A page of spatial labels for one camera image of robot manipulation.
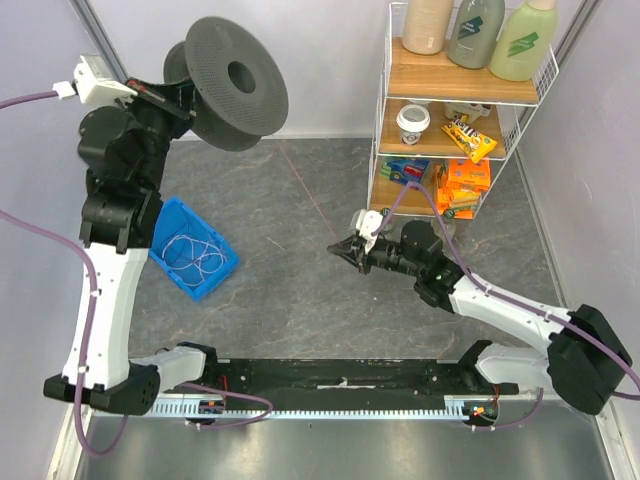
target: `white wall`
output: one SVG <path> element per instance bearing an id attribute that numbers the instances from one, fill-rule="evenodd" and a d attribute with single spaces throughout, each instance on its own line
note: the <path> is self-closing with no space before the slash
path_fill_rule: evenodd
<path id="1" fill-rule="evenodd" d="M 64 0 L 5 2 L 0 99 L 72 77 L 93 44 Z M 85 109 L 41 100 L 0 111 L 0 208 L 78 238 L 84 167 L 76 154 Z M 50 241 L 0 220 L 0 464 L 2 478 L 44 478 L 65 406 L 45 399 L 61 371 L 78 312 L 82 266 Z"/>
<path id="2" fill-rule="evenodd" d="M 514 8 L 523 0 L 506 0 Z M 289 89 L 285 136 L 373 134 L 389 0 L 93 0 L 129 75 L 162 80 L 169 48 L 198 18 L 239 23 L 269 50 Z M 556 42 L 581 0 L 560 0 Z"/>
<path id="3" fill-rule="evenodd" d="M 522 151 L 569 303 L 602 310 L 640 365 L 638 19 L 637 0 L 601 3 Z M 640 404 L 619 404 L 638 451 Z"/>

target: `blue crate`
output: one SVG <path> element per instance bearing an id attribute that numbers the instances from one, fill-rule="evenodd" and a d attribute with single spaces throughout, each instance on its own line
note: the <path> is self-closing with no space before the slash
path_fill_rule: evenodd
<path id="1" fill-rule="evenodd" d="M 240 262 L 225 239 L 178 197 L 162 207 L 149 255 L 195 301 L 216 288 Z"/>

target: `yellow snack bag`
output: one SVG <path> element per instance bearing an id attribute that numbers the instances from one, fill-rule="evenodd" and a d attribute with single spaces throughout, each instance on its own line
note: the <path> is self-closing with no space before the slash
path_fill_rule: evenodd
<path id="1" fill-rule="evenodd" d="M 451 137 L 473 163 L 478 163 L 498 145 L 498 142 L 492 138 L 478 132 L 457 118 L 443 125 L 442 130 Z"/>

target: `shelf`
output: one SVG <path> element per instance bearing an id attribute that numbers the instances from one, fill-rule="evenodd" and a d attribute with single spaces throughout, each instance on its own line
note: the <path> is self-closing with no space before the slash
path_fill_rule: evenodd
<path id="1" fill-rule="evenodd" d="M 396 122 L 396 117 L 400 109 L 408 102 L 399 99 L 387 99 L 387 106 L 384 113 L 384 123 L 378 149 L 381 155 L 416 155 L 450 158 L 467 158 L 464 152 L 453 140 L 442 131 L 442 126 L 449 122 L 444 115 L 444 103 L 434 102 L 429 105 L 431 124 L 420 137 L 416 145 L 407 145 L 400 138 L 400 127 Z M 489 153 L 491 160 L 504 160 L 507 155 L 498 108 L 494 106 L 488 117 L 480 117 L 472 127 L 480 133 L 484 133 L 498 142 L 498 146 Z"/>
<path id="2" fill-rule="evenodd" d="M 488 68 L 469 70 L 447 57 L 448 47 L 436 55 L 417 55 L 392 38 L 391 77 L 388 96 L 503 103 L 536 106 L 539 102 L 533 80 L 509 82 Z"/>
<path id="3" fill-rule="evenodd" d="M 383 163 L 380 160 L 378 161 L 378 168 L 374 173 L 371 202 L 369 202 L 371 210 L 380 211 L 383 208 L 390 208 L 404 188 L 404 185 L 380 176 L 380 168 Z M 433 196 L 435 193 L 433 184 L 429 186 L 429 191 Z M 406 193 L 396 213 L 400 215 L 433 215 L 433 210 L 422 192 L 412 189 Z"/>

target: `bottle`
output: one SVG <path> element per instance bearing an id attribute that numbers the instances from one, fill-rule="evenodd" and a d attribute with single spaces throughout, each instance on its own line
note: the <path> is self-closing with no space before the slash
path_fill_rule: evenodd
<path id="1" fill-rule="evenodd" d="M 402 46 L 413 53 L 435 55 L 444 46 L 454 0 L 409 0 Z"/>
<path id="2" fill-rule="evenodd" d="M 504 0 L 464 0 L 449 44 L 449 59 L 465 68 L 483 68 L 491 60 L 504 21 Z"/>
<path id="3" fill-rule="evenodd" d="M 556 0 L 527 0 L 507 20 L 489 69 L 496 77 L 524 82 L 536 73 L 558 26 Z"/>

